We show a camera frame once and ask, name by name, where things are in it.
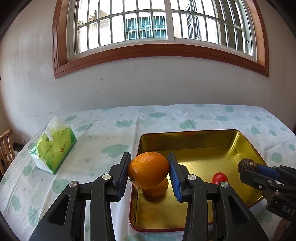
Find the orange fruit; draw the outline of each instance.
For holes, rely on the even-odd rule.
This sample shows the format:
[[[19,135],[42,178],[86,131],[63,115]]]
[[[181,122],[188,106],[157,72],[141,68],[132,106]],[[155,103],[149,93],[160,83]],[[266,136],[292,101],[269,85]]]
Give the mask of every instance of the orange fruit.
[[[143,193],[150,197],[158,197],[160,195],[163,195],[167,189],[168,189],[168,179],[166,178],[156,187],[143,190]]]
[[[128,167],[130,181],[140,189],[151,189],[160,184],[168,175],[167,159],[157,152],[138,155]]]

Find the metal screw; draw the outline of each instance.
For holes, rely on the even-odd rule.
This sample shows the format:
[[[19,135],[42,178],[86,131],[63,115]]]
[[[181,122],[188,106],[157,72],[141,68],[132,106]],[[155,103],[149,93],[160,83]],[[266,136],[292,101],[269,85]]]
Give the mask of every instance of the metal screw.
[[[221,187],[223,187],[223,188],[227,188],[229,185],[228,185],[228,183],[227,182],[221,182]]]
[[[103,178],[104,180],[109,180],[109,179],[111,178],[111,176],[110,176],[109,174],[104,174],[104,175],[102,176],[102,178]]]
[[[72,182],[69,183],[69,186],[72,187],[72,188],[73,187],[76,187],[77,186],[77,182],[76,181],[72,181]]]
[[[193,174],[189,174],[189,175],[187,176],[187,178],[188,178],[189,180],[195,180],[195,179],[196,179],[196,176],[193,175]]]

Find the bamboo chair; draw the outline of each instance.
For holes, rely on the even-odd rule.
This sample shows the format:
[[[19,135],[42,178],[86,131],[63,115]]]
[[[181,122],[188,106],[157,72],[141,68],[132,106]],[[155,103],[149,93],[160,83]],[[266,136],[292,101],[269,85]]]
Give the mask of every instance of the bamboo chair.
[[[12,129],[7,130],[0,136],[0,158],[2,158],[4,166],[0,161],[0,171],[2,175],[6,172],[7,168],[10,166],[15,158],[15,152],[13,150],[11,141]]]

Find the tomato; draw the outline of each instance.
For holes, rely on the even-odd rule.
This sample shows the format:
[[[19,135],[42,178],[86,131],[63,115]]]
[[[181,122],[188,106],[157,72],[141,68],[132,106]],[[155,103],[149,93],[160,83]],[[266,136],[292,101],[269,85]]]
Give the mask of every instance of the tomato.
[[[212,180],[211,180],[211,183],[213,184],[219,184],[220,182],[228,182],[228,178],[227,176],[222,173],[222,172],[218,172],[216,173],[213,177],[212,177]]]

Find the table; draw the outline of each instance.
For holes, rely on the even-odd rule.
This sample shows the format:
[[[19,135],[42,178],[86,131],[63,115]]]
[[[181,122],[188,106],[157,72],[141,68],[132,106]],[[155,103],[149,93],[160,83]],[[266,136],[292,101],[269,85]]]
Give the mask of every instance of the table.
[[[214,104],[119,107],[62,114],[77,143],[56,175],[39,170],[30,150],[41,130],[17,155],[0,183],[0,210],[21,241],[29,240],[38,221],[72,180],[92,182],[120,162],[128,151],[135,157],[140,136],[145,133],[210,129],[237,129],[257,149],[267,165],[296,167],[295,135],[275,116],[260,107]],[[139,233],[128,222],[131,183],[124,197],[111,203],[118,241],[180,241],[183,232]],[[90,240],[89,201],[86,207],[85,240]],[[251,210],[269,238],[281,220],[265,209],[262,200]]]

